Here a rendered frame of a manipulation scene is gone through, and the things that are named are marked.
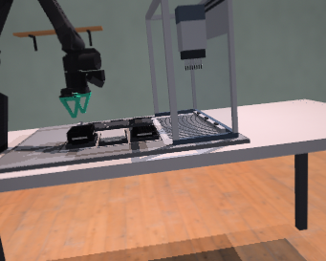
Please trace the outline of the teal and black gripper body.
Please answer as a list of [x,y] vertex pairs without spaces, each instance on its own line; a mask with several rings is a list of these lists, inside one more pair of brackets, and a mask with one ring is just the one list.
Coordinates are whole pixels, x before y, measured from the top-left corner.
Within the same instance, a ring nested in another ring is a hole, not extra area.
[[71,71],[71,72],[65,73],[65,80],[66,80],[67,88],[61,89],[61,91],[60,91],[61,96],[59,96],[60,98],[74,97],[75,95],[72,95],[72,93],[78,93],[78,94],[79,93],[81,93],[81,94],[91,93],[88,86],[72,88],[70,73],[77,73],[77,72],[81,72],[81,71]]

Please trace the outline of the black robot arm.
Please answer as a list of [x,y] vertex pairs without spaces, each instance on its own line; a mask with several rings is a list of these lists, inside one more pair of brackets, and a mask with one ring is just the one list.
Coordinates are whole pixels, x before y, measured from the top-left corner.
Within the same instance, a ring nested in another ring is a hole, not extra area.
[[[12,2],[13,0],[0,0],[0,35]],[[101,68],[100,52],[95,48],[82,49],[85,48],[84,41],[56,0],[38,0],[38,2],[54,27],[62,45],[62,51],[67,55],[67,57],[62,57],[64,72],[89,71],[70,73],[72,88],[88,86],[87,81],[101,88],[105,83],[105,73],[104,70],[99,70]],[[76,55],[74,55],[75,53]],[[88,75],[86,76],[86,74]]]

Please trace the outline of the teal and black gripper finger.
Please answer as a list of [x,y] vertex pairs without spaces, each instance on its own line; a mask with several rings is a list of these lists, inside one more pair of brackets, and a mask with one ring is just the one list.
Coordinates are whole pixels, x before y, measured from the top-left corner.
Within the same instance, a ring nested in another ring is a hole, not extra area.
[[89,99],[90,99],[90,96],[91,96],[92,93],[87,93],[87,94],[72,94],[72,95],[75,95],[75,96],[81,96],[81,97],[86,97],[86,100],[85,100],[85,104],[84,104],[84,108],[82,109],[80,103],[79,103],[79,110],[81,113],[85,113],[86,112],[86,109],[87,109],[87,105],[88,105],[88,102],[89,102]]
[[[71,115],[72,118],[76,118],[77,116],[77,111],[80,103],[80,98],[81,96],[76,96],[76,97],[67,97],[67,98],[59,98],[62,104],[65,106],[65,108],[68,110],[69,114]],[[73,113],[71,108],[69,107],[67,101],[74,100],[76,102],[75,106],[75,112]]]

